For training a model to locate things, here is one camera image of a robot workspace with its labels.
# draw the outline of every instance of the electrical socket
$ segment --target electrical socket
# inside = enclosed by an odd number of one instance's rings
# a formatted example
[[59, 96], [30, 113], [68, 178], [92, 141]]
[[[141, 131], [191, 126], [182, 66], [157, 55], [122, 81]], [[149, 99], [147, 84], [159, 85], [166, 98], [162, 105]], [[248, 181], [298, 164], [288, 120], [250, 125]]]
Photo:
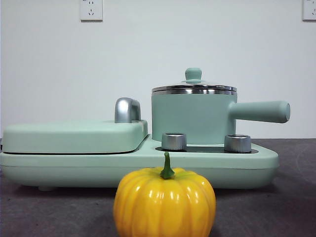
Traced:
[[316, 21], [316, 0], [303, 0], [303, 21]]
[[80, 0], [80, 18], [82, 21], [103, 20], [103, 0]]

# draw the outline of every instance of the silver knob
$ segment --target silver knob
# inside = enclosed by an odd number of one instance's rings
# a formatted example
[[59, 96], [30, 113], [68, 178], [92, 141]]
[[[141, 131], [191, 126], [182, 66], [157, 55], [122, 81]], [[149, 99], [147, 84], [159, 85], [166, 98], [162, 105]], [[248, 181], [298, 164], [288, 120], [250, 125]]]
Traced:
[[187, 136], [183, 133], [164, 133], [161, 147], [165, 150], [185, 150], [187, 148]]
[[236, 153], [251, 152], [251, 138], [247, 135], [227, 135], [225, 136], [224, 150]]

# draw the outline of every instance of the yellow pumpkin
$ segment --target yellow pumpkin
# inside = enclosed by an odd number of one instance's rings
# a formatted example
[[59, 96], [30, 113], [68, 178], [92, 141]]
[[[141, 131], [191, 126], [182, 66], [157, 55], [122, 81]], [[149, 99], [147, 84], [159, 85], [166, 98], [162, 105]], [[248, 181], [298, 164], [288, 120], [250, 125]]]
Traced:
[[215, 218], [215, 194], [204, 177], [182, 168], [144, 168], [123, 177], [114, 201], [121, 237], [207, 237]]

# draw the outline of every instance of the gray table surface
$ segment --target gray table surface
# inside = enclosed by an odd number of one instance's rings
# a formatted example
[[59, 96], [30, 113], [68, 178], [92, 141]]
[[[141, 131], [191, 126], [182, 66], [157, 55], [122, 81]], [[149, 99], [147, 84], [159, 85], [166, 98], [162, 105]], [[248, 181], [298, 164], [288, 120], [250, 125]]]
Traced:
[[[215, 189], [211, 237], [315, 237], [316, 139], [253, 139], [276, 151], [273, 182], [253, 190]], [[1, 175], [1, 237], [117, 237], [116, 189], [41, 192]]]

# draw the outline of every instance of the pumpkin stem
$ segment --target pumpkin stem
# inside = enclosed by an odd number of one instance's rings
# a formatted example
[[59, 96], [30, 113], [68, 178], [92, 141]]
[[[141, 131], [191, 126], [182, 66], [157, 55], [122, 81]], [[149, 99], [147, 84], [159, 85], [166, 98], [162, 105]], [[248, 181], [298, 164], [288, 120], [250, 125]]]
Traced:
[[174, 171], [170, 167], [170, 156], [169, 152], [164, 153], [164, 167], [160, 173], [160, 177], [163, 179], [172, 179], [174, 177]]

